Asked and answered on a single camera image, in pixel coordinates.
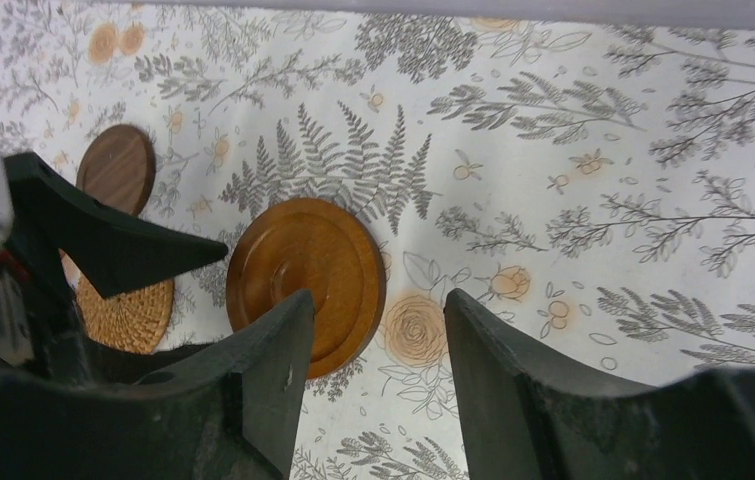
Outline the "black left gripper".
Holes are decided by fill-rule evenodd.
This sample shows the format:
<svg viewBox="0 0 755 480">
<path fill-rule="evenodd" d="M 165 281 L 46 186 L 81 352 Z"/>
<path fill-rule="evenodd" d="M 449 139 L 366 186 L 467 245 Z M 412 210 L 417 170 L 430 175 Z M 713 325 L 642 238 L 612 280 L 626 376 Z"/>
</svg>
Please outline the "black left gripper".
<svg viewBox="0 0 755 480">
<path fill-rule="evenodd" d="M 4 159 L 15 214 L 0 249 L 0 381 L 156 384 L 192 349 L 130 353 L 85 331 L 65 278 L 65 252 L 104 298 L 215 263 L 226 244 L 170 230 L 106 206 L 56 174 L 37 154 Z"/>
</svg>

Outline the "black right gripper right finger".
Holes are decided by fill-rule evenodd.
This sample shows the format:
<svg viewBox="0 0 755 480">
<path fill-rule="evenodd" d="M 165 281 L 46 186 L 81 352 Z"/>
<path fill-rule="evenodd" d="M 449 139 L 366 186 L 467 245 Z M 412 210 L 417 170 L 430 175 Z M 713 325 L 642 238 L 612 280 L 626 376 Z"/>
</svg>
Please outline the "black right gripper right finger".
<svg viewBox="0 0 755 480">
<path fill-rule="evenodd" d="M 654 387 L 587 366 L 460 289 L 449 356 L 473 479 L 755 479 L 755 369 Z"/>
</svg>

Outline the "woven rattan coaster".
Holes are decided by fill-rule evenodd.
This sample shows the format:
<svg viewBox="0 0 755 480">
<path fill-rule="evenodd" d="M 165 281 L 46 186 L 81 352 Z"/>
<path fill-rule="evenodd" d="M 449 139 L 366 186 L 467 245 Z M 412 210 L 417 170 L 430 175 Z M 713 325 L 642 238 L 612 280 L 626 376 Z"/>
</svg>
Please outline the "woven rattan coaster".
<svg viewBox="0 0 755 480">
<path fill-rule="evenodd" d="M 76 301 L 86 335 L 117 350 L 151 354 L 170 325 L 175 282 L 169 279 L 105 299 L 80 275 Z"/>
</svg>

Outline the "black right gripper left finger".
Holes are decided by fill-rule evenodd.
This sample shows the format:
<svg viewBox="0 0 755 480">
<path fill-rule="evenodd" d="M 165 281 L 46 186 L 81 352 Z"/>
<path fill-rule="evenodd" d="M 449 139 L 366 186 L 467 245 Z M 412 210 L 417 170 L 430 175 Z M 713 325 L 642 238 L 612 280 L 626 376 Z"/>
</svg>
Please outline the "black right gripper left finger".
<svg viewBox="0 0 755 480">
<path fill-rule="evenodd" d="M 0 368 L 0 479 L 284 479 L 313 341 L 299 290 L 242 330 L 139 355 L 79 332 Z"/>
</svg>

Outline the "brown wooden coaster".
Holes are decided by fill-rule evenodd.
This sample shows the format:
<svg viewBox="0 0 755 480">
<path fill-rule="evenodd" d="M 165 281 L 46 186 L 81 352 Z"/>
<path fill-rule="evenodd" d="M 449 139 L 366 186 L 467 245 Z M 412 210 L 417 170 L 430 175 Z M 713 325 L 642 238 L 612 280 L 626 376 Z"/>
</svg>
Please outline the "brown wooden coaster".
<svg viewBox="0 0 755 480">
<path fill-rule="evenodd" d="M 230 258 L 225 305 L 233 331 L 290 294 L 312 295 L 315 319 L 308 376 L 334 373 L 370 343 L 386 302 L 379 248 L 351 213 L 295 198 L 268 208 L 243 232 Z"/>
</svg>

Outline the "dark walnut coaster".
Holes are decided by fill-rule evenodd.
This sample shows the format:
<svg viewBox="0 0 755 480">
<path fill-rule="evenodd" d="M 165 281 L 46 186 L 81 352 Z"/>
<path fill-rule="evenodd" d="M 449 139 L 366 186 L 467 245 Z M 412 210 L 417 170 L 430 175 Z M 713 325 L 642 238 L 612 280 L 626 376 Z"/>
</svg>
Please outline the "dark walnut coaster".
<svg viewBox="0 0 755 480">
<path fill-rule="evenodd" d="M 76 186 L 106 206 L 138 216 L 152 192 L 155 160 L 145 132 L 132 125 L 114 125 L 87 148 Z"/>
</svg>

